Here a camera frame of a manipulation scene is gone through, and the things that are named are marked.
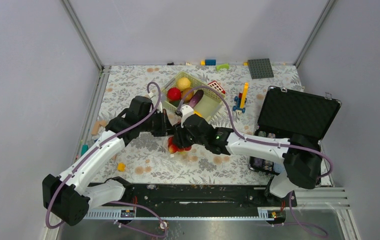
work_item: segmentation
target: white wall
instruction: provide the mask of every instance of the white wall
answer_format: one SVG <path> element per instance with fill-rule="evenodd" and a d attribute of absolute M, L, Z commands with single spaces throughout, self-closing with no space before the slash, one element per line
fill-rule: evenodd
<path fill-rule="evenodd" d="M 363 240 L 380 239 L 380 1 L 338 1 L 299 68 L 343 105 L 324 144 Z"/>
<path fill-rule="evenodd" d="M 42 180 L 73 160 L 97 69 L 61 2 L 0 0 L 0 240 L 36 240 Z"/>
<path fill-rule="evenodd" d="M 327 0 L 71 0 L 107 65 L 293 63 Z"/>

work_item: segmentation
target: eggplant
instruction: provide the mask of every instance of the eggplant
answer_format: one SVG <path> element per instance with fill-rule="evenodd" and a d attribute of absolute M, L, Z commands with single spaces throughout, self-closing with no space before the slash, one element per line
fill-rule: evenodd
<path fill-rule="evenodd" d="M 196 93 L 193 95 L 193 97 L 188 102 L 188 105 L 194 109 L 196 104 L 198 104 L 200 102 L 200 100 L 202 99 L 203 94 L 204 94 L 203 90 L 201 90 L 201 89 L 197 90 Z"/>

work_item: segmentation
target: floral pattern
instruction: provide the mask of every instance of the floral pattern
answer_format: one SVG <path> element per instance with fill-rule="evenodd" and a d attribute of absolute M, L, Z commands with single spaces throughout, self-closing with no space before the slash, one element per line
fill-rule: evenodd
<path fill-rule="evenodd" d="M 272 70 L 273 78 L 251 79 L 248 67 L 241 65 L 220 71 L 216 71 L 215 66 L 196 65 L 112 66 L 97 120 L 109 122 L 116 117 L 129 106 L 135 96 L 147 93 L 147 83 L 154 81 L 162 87 L 177 73 L 184 71 L 207 84 L 217 81 L 226 91 L 225 100 L 230 106 L 233 106 L 234 97 L 242 91 L 244 83 L 249 83 L 246 111 L 240 115 L 233 112 L 233 121 L 240 132 L 253 134 L 269 86 L 303 91 L 294 66 L 274 65 Z M 172 112 L 168 112 L 168 117 L 172 124 L 180 119 Z M 210 124 L 215 127 L 231 127 L 224 106 L 211 119 Z M 102 131 L 103 127 L 98 135 L 93 136 L 92 141 Z M 165 144 L 166 137 L 140 134 L 140 137 L 131 141 L 100 170 L 93 182 L 121 176 L 133 183 L 264 185 L 270 179 L 264 173 L 248 169 L 248 156 L 214 155 L 203 146 L 194 145 L 191 151 L 176 153 L 171 157 Z M 126 165 L 124 172 L 117 170 L 119 163 Z"/>

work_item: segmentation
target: black case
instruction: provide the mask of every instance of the black case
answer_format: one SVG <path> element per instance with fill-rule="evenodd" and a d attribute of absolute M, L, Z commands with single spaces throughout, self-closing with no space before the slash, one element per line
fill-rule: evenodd
<path fill-rule="evenodd" d="M 265 96 L 262 109 L 257 120 L 258 128 L 266 134 L 275 134 L 275 138 L 291 138 L 293 134 L 305 136 L 317 150 L 338 113 L 342 103 L 332 99 L 305 92 L 270 86 Z M 259 165 L 259 158 L 250 157 L 249 168 L 252 171 L 277 175 Z"/>

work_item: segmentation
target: basket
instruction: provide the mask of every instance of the basket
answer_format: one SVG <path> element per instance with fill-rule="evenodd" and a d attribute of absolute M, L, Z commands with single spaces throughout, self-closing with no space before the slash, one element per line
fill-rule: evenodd
<path fill-rule="evenodd" d="M 200 81 L 199 79 L 188 74 L 187 72 L 184 72 L 184 71 L 179 72 L 175 77 L 173 77 L 171 79 L 171 81 L 169 81 L 160 90 L 162 92 L 162 106 L 163 106 L 163 108 L 173 112 L 174 114 L 176 113 L 177 108 L 168 102 L 167 92 L 170 88 L 177 86 L 177 80 L 178 79 L 184 78 L 184 77 L 188 78 L 188 80 L 190 80 L 190 82 L 191 82 L 190 87 L 191 88 L 195 88 L 198 86 L 206 86 L 206 87 L 211 88 L 206 83 Z M 209 122 L 212 119 L 212 117 L 220 110 L 220 108 L 224 104 L 223 101 L 221 100 L 221 98 L 218 97 L 213 92 L 215 90 L 213 88 L 211 88 L 211 89 L 212 90 L 202 88 L 203 97 L 199 101 L 199 103 L 197 103 L 197 105 L 194 107 L 194 110 L 196 112 L 198 112 L 202 116 L 202 118 L 204 118 L 207 122 Z M 223 94 L 222 92 L 218 92 L 218 93 L 221 94 L 222 97 L 225 97 L 225 94 Z"/>

